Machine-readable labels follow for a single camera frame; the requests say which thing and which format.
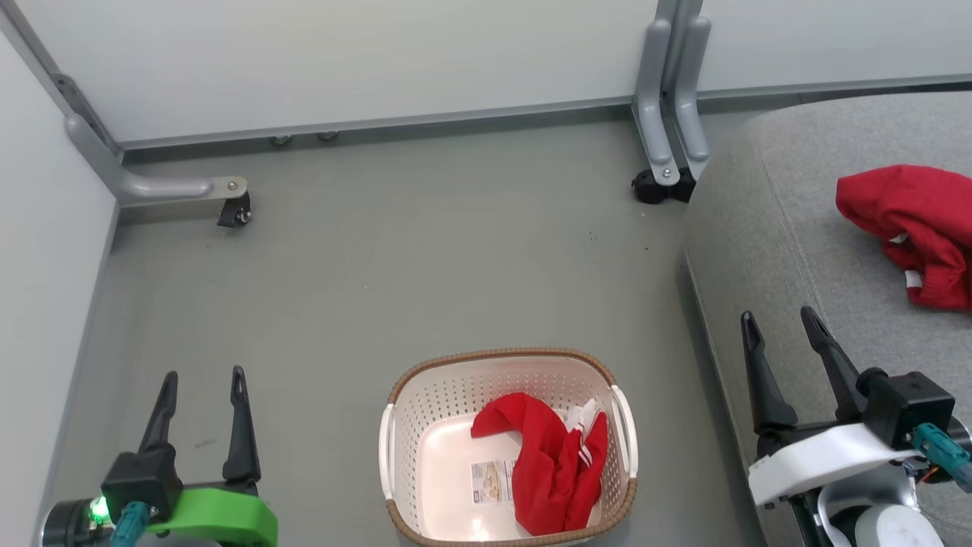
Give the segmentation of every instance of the gray ottoman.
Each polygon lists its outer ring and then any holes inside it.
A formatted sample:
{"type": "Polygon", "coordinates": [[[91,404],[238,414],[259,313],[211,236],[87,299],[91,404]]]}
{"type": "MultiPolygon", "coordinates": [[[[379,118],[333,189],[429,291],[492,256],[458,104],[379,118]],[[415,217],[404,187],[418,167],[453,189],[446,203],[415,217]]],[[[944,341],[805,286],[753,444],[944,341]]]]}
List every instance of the gray ottoman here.
{"type": "MultiPolygon", "coordinates": [[[[881,242],[834,205],[837,178],[889,164],[972,175],[972,92],[859,97],[756,118],[712,160],[686,213],[685,252],[716,372],[746,464],[756,455],[739,317],[752,310],[800,421],[833,419],[823,366],[800,322],[816,308],[858,370],[925,372],[972,424],[972,314],[920,309],[881,242]]],[[[972,496],[919,486],[952,547],[972,546],[972,496]]],[[[789,507],[759,509],[768,543],[801,545],[789,507]]]]}

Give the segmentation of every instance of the whiteboard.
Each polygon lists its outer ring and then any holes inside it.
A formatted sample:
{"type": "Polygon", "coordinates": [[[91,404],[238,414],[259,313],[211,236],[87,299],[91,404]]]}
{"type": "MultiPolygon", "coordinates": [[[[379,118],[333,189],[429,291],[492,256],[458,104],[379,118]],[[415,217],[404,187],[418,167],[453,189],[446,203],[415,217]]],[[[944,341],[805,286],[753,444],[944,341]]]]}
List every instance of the whiteboard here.
{"type": "Polygon", "coordinates": [[[700,96],[972,80],[969,0],[703,0],[701,15],[700,96]]]}
{"type": "Polygon", "coordinates": [[[17,3],[115,140],[132,148],[630,100],[657,0],[17,3]]]}
{"type": "MultiPolygon", "coordinates": [[[[0,30],[11,30],[2,16],[0,30]]],[[[0,464],[8,493],[0,529],[4,545],[19,547],[35,544],[47,511],[45,484],[116,205],[3,34],[0,96],[0,464]]]]}

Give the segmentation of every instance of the basket rim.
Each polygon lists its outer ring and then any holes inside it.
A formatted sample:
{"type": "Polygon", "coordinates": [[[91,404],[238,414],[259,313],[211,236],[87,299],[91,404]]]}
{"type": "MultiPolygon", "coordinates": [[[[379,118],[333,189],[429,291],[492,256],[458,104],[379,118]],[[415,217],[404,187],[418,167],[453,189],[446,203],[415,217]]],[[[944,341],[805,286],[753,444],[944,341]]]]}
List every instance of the basket rim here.
{"type": "MultiPolygon", "coordinates": [[[[597,360],[595,357],[588,355],[583,351],[564,347],[507,347],[503,349],[488,349],[484,351],[472,351],[469,353],[457,353],[419,363],[418,365],[408,369],[405,374],[401,375],[399,381],[392,388],[392,393],[388,396],[388,402],[392,405],[397,403],[401,390],[405,384],[408,383],[408,381],[410,381],[412,378],[418,376],[419,373],[429,369],[466,361],[479,361],[498,357],[533,356],[569,357],[582,361],[597,370],[607,381],[608,385],[617,385],[617,382],[614,380],[614,375],[610,372],[610,370],[608,370],[608,367],[604,366],[601,361],[597,360]]],[[[618,507],[617,510],[614,511],[609,518],[607,518],[607,520],[598,523],[596,526],[571,531],[562,531],[560,533],[552,533],[548,535],[539,535],[536,537],[504,539],[499,541],[445,541],[441,539],[431,539],[418,533],[405,522],[405,519],[401,516],[399,507],[395,503],[394,499],[386,499],[385,505],[388,508],[388,514],[391,516],[392,522],[395,523],[395,528],[397,528],[399,532],[409,541],[421,545],[422,547],[542,547],[545,545],[558,545],[561,543],[588,539],[616,527],[621,521],[624,520],[624,518],[628,515],[628,512],[631,510],[631,506],[635,502],[635,493],[637,490],[638,479],[628,479],[628,490],[625,492],[624,501],[621,503],[621,506],[618,507]]]]}
{"type": "Polygon", "coordinates": [[[456,363],[482,361],[485,359],[495,359],[500,357],[569,357],[590,365],[591,368],[598,371],[598,373],[604,377],[608,385],[617,385],[617,382],[614,381],[614,375],[610,372],[610,370],[608,370],[608,367],[604,366],[601,361],[597,360],[595,357],[588,355],[583,351],[569,349],[566,347],[505,347],[502,349],[486,349],[484,351],[456,353],[454,355],[446,355],[445,357],[423,361],[408,369],[405,371],[405,374],[401,375],[399,381],[395,383],[394,387],[392,387],[392,393],[388,396],[388,402],[393,405],[396,404],[399,401],[399,395],[401,394],[401,390],[405,387],[405,384],[418,376],[420,373],[429,369],[444,367],[446,365],[454,365],[456,363]]]}

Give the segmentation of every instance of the white plastic basket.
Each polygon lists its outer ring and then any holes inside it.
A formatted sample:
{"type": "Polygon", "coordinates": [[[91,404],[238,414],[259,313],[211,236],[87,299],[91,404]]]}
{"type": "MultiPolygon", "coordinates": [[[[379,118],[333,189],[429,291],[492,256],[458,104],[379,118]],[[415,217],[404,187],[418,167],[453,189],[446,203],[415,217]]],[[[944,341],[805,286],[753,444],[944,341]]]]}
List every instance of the white plastic basket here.
{"type": "Polygon", "coordinates": [[[617,525],[635,499],[638,437],[624,393],[597,359],[570,349],[511,348],[434,359],[406,372],[381,417],[378,468],[399,531],[427,547],[539,547],[581,543],[617,525]],[[591,398],[606,411],[607,464],[587,528],[531,536],[512,502],[475,504],[470,466],[514,459],[519,434],[469,436],[490,401],[526,392],[563,414],[591,398]]]}

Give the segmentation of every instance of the basket handle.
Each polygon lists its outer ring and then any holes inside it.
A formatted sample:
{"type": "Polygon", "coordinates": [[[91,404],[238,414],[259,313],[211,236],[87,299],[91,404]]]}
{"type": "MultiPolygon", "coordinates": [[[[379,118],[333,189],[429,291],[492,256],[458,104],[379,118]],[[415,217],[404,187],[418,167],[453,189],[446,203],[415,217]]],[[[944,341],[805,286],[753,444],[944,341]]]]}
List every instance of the basket handle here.
{"type": "Polygon", "coordinates": [[[385,494],[385,499],[392,499],[395,493],[392,490],[390,477],[395,472],[392,465],[392,455],[389,453],[392,439],[392,411],[395,405],[389,403],[385,407],[385,412],[381,414],[381,425],[378,426],[378,475],[381,477],[381,492],[385,494]]]}
{"type": "Polygon", "coordinates": [[[617,385],[612,385],[611,392],[614,395],[614,417],[621,425],[621,435],[618,435],[618,450],[621,452],[621,460],[624,463],[624,470],[632,479],[638,477],[638,433],[635,431],[635,417],[631,414],[631,407],[628,405],[628,398],[624,396],[624,391],[617,385]]]}

